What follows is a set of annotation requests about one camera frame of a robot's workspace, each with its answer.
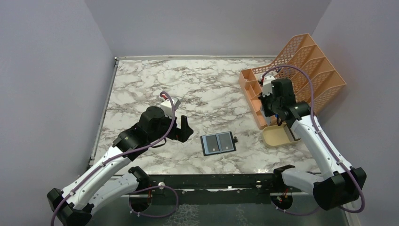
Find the dark grey credit card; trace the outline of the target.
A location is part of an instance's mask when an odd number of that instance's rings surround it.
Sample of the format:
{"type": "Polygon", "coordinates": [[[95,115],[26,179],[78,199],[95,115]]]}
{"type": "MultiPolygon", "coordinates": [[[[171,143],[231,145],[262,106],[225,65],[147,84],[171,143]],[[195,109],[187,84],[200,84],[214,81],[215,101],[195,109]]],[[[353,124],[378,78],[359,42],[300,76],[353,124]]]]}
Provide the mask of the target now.
{"type": "Polygon", "coordinates": [[[217,139],[216,135],[206,136],[205,142],[206,142],[206,153],[207,154],[220,152],[218,139],[217,139]]]}

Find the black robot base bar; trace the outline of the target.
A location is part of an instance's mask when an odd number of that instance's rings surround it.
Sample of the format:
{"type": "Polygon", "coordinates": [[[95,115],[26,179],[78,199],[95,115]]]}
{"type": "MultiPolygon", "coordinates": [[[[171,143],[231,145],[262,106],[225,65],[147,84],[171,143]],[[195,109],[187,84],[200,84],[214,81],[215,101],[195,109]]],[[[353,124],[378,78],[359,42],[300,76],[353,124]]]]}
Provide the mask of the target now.
{"type": "Polygon", "coordinates": [[[278,188],[271,173],[150,175],[154,188],[129,193],[133,205],[269,204],[270,196],[298,193],[296,188],[278,188]]]}

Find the orange mesh file organizer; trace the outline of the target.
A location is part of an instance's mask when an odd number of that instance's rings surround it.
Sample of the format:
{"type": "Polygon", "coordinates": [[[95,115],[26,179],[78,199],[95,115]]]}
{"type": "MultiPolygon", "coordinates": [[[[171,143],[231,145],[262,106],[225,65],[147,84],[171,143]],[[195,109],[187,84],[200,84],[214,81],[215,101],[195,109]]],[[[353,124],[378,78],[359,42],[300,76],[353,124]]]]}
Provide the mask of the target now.
{"type": "Polygon", "coordinates": [[[261,114],[262,92],[259,81],[261,76],[273,66],[292,65],[302,69],[312,84],[294,69],[276,69],[275,78],[289,78],[297,101],[311,102],[311,89],[314,89],[314,111],[319,113],[346,86],[346,82],[333,67],[325,54],[309,34],[292,37],[278,56],[268,65],[242,70],[239,75],[239,85],[251,109],[259,129],[267,127],[267,122],[261,114]]]}

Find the black leather card holder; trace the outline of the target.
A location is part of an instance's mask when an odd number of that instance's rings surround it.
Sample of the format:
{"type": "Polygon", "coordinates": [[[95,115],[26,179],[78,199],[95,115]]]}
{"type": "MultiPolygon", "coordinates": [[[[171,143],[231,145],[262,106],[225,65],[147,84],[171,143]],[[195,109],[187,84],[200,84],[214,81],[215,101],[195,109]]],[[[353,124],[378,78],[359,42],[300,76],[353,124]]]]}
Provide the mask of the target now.
{"type": "Polygon", "coordinates": [[[238,142],[238,138],[237,138],[236,136],[234,136],[234,135],[232,134],[231,131],[228,131],[228,132],[221,132],[221,133],[203,135],[203,136],[200,137],[201,146],[202,146],[202,150],[203,150],[203,155],[204,155],[204,156],[215,155],[215,154],[221,154],[221,153],[228,153],[228,152],[233,152],[233,151],[236,151],[236,150],[237,150],[237,148],[236,148],[236,143],[238,142]],[[221,151],[220,141],[219,141],[219,138],[218,138],[218,135],[221,134],[221,133],[222,133],[222,134],[223,134],[223,133],[230,133],[231,138],[232,138],[232,141],[233,141],[233,149],[232,149],[232,150],[230,150],[230,151],[224,151],[224,152],[221,151]],[[218,153],[212,153],[212,154],[207,154],[207,153],[206,153],[206,142],[205,142],[205,137],[206,137],[206,136],[210,136],[210,135],[216,135],[216,136],[217,136],[218,144],[219,144],[219,148],[220,148],[220,152],[218,152],[218,153]]]}

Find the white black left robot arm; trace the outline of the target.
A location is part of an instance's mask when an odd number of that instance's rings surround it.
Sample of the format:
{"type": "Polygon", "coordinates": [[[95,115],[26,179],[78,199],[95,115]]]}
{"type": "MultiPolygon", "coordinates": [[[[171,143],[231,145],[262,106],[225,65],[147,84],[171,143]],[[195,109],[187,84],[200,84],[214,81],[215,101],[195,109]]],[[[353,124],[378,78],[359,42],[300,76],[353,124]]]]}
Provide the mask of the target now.
{"type": "Polygon", "coordinates": [[[159,147],[170,139],[184,143],[193,134],[188,118],[182,115],[178,124],[176,107],[150,106],[139,121],[118,134],[102,158],[82,176],[62,189],[53,188],[47,199],[53,211],[50,224],[58,219],[64,226],[85,226],[104,205],[129,193],[143,193],[158,187],[140,167],[116,181],[110,181],[116,172],[133,162],[150,148],[159,147]]]}

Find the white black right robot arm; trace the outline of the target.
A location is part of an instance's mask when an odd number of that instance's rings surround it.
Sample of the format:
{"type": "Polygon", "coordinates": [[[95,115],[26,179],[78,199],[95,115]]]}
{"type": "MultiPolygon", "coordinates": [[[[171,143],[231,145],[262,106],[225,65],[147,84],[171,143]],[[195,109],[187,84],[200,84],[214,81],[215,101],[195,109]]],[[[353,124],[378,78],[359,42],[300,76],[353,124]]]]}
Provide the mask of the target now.
{"type": "Polygon", "coordinates": [[[300,171],[293,165],[273,171],[272,187],[279,192],[294,187],[312,195],[323,210],[364,200],[362,187],[367,175],[359,167],[354,168],[335,148],[322,130],[313,111],[313,104],[296,100],[290,79],[264,79],[261,111],[266,119],[275,115],[278,122],[304,142],[320,169],[320,176],[300,171]]]}

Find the beige card tray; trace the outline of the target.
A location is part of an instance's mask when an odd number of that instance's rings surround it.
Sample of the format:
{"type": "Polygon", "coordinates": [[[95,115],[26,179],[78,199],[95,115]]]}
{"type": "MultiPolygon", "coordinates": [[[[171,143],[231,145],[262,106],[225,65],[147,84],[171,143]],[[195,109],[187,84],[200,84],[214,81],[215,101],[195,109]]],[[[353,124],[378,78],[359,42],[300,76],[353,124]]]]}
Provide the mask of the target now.
{"type": "Polygon", "coordinates": [[[293,145],[301,140],[285,123],[281,126],[273,125],[265,127],[262,131],[262,136],[263,142],[268,148],[293,145]]]}

